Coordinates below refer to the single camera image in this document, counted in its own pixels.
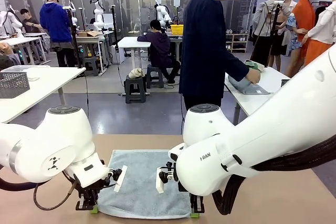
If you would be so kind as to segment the white lab desk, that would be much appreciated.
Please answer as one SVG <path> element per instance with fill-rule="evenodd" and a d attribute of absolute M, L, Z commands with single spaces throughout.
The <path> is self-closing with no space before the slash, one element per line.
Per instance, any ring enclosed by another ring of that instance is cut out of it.
<path fill-rule="evenodd" d="M 0 42 L 8 43 L 12 48 L 18 48 L 20 51 L 20 60 L 25 65 L 35 65 L 36 61 L 39 65 L 49 63 L 46 54 L 43 51 L 43 43 L 40 37 L 16 37 L 0 40 Z M 40 43 L 42 57 L 40 57 L 37 44 Z"/>

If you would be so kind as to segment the grey plastic step stool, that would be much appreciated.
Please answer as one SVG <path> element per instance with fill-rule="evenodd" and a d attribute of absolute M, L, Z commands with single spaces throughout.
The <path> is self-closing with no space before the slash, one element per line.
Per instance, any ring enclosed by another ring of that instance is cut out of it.
<path fill-rule="evenodd" d="M 164 88 L 163 75 L 160 68 L 148 64 L 146 72 L 146 88 L 150 89 L 152 87 Z"/>
<path fill-rule="evenodd" d="M 128 75 L 124 81 L 125 102 L 146 102 L 146 84 L 144 77 L 130 78 Z"/>
<path fill-rule="evenodd" d="M 85 67 L 85 75 L 87 76 L 98 76 L 99 67 L 95 57 L 84 57 L 82 59 L 82 66 Z"/>

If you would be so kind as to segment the person in grey-green jacket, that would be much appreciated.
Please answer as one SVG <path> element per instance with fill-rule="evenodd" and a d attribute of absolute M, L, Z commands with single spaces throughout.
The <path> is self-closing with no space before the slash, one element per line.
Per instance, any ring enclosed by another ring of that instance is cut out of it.
<path fill-rule="evenodd" d="M 6 42 L 0 42 L 0 71 L 16 65 L 11 60 L 13 55 L 11 46 Z"/>

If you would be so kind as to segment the yellow plastic basket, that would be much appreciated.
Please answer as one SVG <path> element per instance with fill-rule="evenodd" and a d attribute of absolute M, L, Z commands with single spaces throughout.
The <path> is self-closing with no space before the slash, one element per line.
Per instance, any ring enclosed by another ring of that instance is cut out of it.
<path fill-rule="evenodd" d="M 184 25 L 171 25 L 171 33 L 173 36 L 183 35 Z"/>

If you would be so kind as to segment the beige cloth bag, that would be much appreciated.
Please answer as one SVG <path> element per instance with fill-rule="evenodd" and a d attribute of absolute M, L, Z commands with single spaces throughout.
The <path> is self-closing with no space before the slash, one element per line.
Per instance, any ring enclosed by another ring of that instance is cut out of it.
<path fill-rule="evenodd" d="M 141 68 L 134 68 L 130 71 L 128 76 L 130 79 L 135 79 L 135 78 L 143 78 L 145 74 Z"/>

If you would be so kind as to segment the mannequin white top orange trousers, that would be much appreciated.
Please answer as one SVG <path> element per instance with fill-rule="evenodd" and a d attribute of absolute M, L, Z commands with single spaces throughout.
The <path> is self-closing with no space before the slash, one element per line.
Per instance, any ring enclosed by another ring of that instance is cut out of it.
<path fill-rule="evenodd" d="M 336 0 L 319 14 L 317 24 L 309 30 L 303 40 L 302 45 L 307 41 L 308 48 L 304 65 L 318 58 L 334 44 L 334 29 L 336 27 Z"/>

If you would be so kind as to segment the blue-grey terry towel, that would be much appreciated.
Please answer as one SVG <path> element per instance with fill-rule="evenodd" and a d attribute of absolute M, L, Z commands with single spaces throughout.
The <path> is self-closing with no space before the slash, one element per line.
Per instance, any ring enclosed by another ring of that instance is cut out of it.
<path fill-rule="evenodd" d="M 160 194 L 156 170 L 168 161 L 167 150 L 114 150 L 109 167 L 126 168 L 119 191 L 116 185 L 100 191 L 98 210 L 106 215 L 132 219 L 181 219 L 191 216 L 190 196 L 169 181 Z"/>
<path fill-rule="evenodd" d="M 228 81 L 231 85 L 238 90 L 240 93 L 244 95 L 264 95 L 270 94 L 270 92 L 266 91 L 258 84 L 252 84 L 246 78 L 243 78 L 241 81 L 236 81 L 231 76 L 228 76 Z"/>

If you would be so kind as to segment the mannequin orange top beige cap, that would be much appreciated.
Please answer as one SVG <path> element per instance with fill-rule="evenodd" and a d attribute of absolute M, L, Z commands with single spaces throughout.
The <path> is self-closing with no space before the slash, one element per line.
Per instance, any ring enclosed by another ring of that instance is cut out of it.
<path fill-rule="evenodd" d="M 305 62 L 309 41 L 302 45 L 302 40 L 305 34 L 314 27 L 316 21 L 316 14 L 310 0 L 299 0 L 293 9 L 293 13 L 297 23 L 296 33 L 301 46 L 291 52 L 290 64 L 286 73 L 290 78 L 299 72 Z"/>

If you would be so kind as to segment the white height-adjustable desk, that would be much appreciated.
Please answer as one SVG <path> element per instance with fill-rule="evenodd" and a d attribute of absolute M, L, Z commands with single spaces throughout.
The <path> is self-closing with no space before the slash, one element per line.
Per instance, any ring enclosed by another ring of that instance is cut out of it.
<path fill-rule="evenodd" d="M 131 50 L 131 59 L 132 59 L 132 69 L 137 68 L 135 65 L 135 51 L 138 52 L 138 57 L 140 61 L 140 67 L 142 69 L 142 63 L 141 63 L 141 48 L 149 48 L 151 45 L 150 42 L 141 42 L 138 41 L 137 37 L 124 37 L 118 42 L 118 47 L 120 51 L 123 49 L 130 49 Z"/>

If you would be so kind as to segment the person's right hand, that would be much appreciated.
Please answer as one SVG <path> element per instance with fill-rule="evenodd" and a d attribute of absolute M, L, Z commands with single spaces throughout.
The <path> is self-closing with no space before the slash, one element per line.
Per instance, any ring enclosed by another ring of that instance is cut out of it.
<path fill-rule="evenodd" d="M 258 84 L 260 82 L 260 77 L 260 71 L 252 68 L 249 69 L 249 72 L 246 75 L 246 79 L 253 84 Z"/>

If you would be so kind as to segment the wooden shoe shelf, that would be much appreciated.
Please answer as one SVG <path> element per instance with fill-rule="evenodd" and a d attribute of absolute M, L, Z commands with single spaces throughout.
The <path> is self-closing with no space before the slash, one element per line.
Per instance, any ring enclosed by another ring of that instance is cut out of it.
<path fill-rule="evenodd" d="M 247 33 L 226 34 L 226 49 L 231 53 L 245 53 L 247 50 L 248 37 L 249 35 Z"/>

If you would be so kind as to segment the person in blue hoodie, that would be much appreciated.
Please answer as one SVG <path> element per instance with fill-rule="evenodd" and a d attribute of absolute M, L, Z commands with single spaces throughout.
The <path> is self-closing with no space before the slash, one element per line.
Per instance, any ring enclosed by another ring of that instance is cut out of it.
<path fill-rule="evenodd" d="M 46 0 L 39 17 L 41 27 L 49 33 L 50 47 L 56 52 L 59 67 L 74 67 L 76 58 L 66 10 L 58 0 Z"/>

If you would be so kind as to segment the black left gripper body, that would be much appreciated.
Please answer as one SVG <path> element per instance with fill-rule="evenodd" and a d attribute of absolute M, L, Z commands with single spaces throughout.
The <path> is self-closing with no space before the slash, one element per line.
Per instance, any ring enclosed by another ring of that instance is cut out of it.
<path fill-rule="evenodd" d="M 77 183 L 76 191 L 78 192 L 78 196 L 81 197 L 82 195 L 85 195 L 91 191 L 98 192 L 99 190 L 108 185 L 109 185 L 109 179 L 100 179 L 87 187 L 82 187 L 79 183 Z"/>

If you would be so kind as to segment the seated person in black shirt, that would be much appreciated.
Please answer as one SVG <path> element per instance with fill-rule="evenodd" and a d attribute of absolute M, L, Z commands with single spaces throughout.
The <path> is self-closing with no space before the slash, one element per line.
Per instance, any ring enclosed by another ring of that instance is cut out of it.
<path fill-rule="evenodd" d="M 36 21 L 30 12 L 23 8 L 20 10 L 20 14 L 23 17 L 22 24 L 25 29 L 26 33 L 40 33 L 42 30 L 42 27 L 38 21 Z M 39 41 L 34 41 L 34 45 L 36 46 L 37 52 L 39 54 L 40 60 L 43 60 L 43 53 L 41 51 L 40 43 Z"/>

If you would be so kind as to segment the green terry towel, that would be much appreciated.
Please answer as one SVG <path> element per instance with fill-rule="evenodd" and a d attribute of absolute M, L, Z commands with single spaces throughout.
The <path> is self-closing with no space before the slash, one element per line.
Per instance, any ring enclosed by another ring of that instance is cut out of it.
<path fill-rule="evenodd" d="M 252 68 L 252 69 L 255 69 L 255 70 L 258 70 L 259 72 L 263 72 L 265 66 L 260 64 L 260 63 L 257 63 L 255 61 L 252 61 L 252 60 L 249 60 L 249 59 L 246 59 L 244 61 L 244 64 L 247 65 L 249 68 Z"/>

